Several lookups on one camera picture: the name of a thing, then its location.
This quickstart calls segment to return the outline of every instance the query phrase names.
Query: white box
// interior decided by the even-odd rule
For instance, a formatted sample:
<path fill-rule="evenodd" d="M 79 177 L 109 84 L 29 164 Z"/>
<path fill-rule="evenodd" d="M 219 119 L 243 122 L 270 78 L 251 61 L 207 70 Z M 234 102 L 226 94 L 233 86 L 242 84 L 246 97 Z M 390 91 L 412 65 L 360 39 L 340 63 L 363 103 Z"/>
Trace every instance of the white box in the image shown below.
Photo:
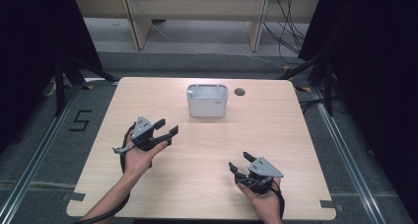
<path fill-rule="evenodd" d="M 191 116 L 222 117 L 227 110 L 228 88 L 222 84 L 191 84 L 187 87 Z"/>

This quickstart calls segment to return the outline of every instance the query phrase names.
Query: wooden table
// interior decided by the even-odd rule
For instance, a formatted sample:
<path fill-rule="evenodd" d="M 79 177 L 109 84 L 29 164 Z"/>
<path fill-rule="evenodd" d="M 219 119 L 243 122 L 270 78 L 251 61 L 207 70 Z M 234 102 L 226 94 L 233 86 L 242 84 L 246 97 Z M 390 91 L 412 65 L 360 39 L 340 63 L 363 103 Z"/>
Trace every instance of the wooden table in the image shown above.
<path fill-rule="evenodd" d="M 224 84 L 229 88 L 224 117 L 191 117 L 186 88 L 190 84 Z M 234 93 L 245 89 L 244 96 Z M 283 174 L 286 220 L 331 220 L 334 208 L 313 142 L 289 81 L 190 78 L 123 78 L 114 93 L 67 212 L 84 215 L 121 177 L 119 147 L 138 115 L 167 120 L 155 136 L 178 125 L 173 145 L 153 160 L 153 167 L 131 192 L 119 217 L 174 219 L 258 219 L 236 187 L 228 163 L 247 174 L 243 151 L 264 156 Z"/>

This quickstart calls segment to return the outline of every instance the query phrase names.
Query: gray floor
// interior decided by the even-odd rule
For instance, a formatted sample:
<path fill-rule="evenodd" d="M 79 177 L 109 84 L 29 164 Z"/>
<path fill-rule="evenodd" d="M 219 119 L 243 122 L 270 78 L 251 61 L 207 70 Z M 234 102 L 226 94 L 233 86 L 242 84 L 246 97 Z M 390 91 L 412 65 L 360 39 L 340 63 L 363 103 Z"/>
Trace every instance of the gray floor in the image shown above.
<path fill-rule="evenodd" d="M 251 70 L 257 67 L 257 74 L 253 77 L 272 78 L 283 73 L 283 67 L 295 67 L 296 64 L 292 63 L 302 62 L 295 58 L 297 56 L 295 52 L 280 47 L 267 31 L 262 34 L 259 51 L 251 52 L 244 23 L 199 21 L 156 23 L 148 36 L 145 48 L 140 51 L 134 47 L 125 20 L 86 19 L 86 23 L 104 69 L 119 77 L 124 75 L 197 77 L 202 76 L 204 72 L 208 77 L 248 78 L 253 76 Z M 269 23 L 268 27 L 280 35 L 280 27 L 277 24 Z M 298 25 L 302 33 L 307 27 L 308 25 Z M 293 37 L 286 34 L 284 39 L 290 42 Z M 291 63 L 277 57 L 279 54 Z M 177 64 L 180 64 L 185 57 L 190 62 L 187 66 L 181 66 L 181 69 L 184 70 L 185 67 L 196 72 L 171 70 L 176 69 Z M 152 63 L 143 65 L 141 60 Z M 222 71 L 226 68 L 241 70 L 238 70 L 240 72 Z M 292 79 L 292 82 L 297 87 L 305 87 L 308 85 L 306 82 L 308 75 L 309 72 L 301 73 Z M 86 76 L 95 77 L 89 73 L 86 73 Z M 70 223 L 75 220 L 66 215 L 68 201 L 64 196 L 73 190 L 78 181 L 94 142 L 94 134 L 99 130 L 115 88 L 114 85 L 103 84 L 96 85 L 93 90 L 78 92 L 12 223 Z M 297 96 L 301 102 L 314 98 L 313 93 L 309 92 L 297 92 Z M 412 223 L 377 161 L 366 154 L 368 146 L 350 114 L 347 113 L 344 103 L 334 101 L 332 105 L 338 128 L 386 223 Z M 24 172 L 43 135 L 54 120 L 54 110 L 54 97 L 40 102 L 27 126 L 22 129 L 22 134 L 25 134 L 22 136 L 22 141 L 10 144 L 0 155 L 2 203 L 8 198 L 14 183 Z M 71 128 L 80 126 L 73 122 L 79 110 L 93 111 L 83 114 L 83 119 L 90 121 L 89 126 L 85 132 L 71 132 Z M 309 108 L 305 112 L 305 119 L 325 180 L 338 210 L 337 217 L 326 223 L 371 223 L 370 216 L 320 113 L 320 108 L 317 105 Z M 114 223 L 132 223 L 132 221 L 117 218 Z M 161 222 L 143 220 L 142 223 Z"/>

